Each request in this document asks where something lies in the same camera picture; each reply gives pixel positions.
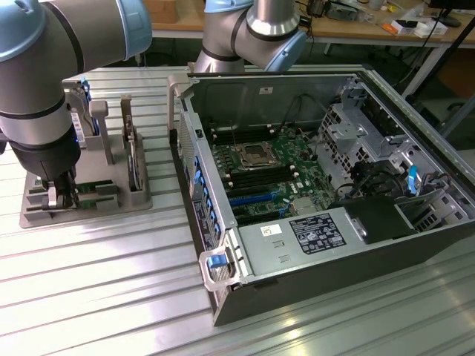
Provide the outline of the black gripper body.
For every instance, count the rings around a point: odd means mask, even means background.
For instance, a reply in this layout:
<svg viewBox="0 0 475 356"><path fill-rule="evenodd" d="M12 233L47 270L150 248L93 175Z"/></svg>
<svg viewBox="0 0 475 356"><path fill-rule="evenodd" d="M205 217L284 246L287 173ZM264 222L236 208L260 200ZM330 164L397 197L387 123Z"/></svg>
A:
<svg viewBox="0 0 475 356"><path fill-rule="evenodd" d="M76 163L81 148L74 128L69 128L58 140L45 145L10 142L10 146L22 167L44 181L52 182L66 174L76 178Z"/></svg>

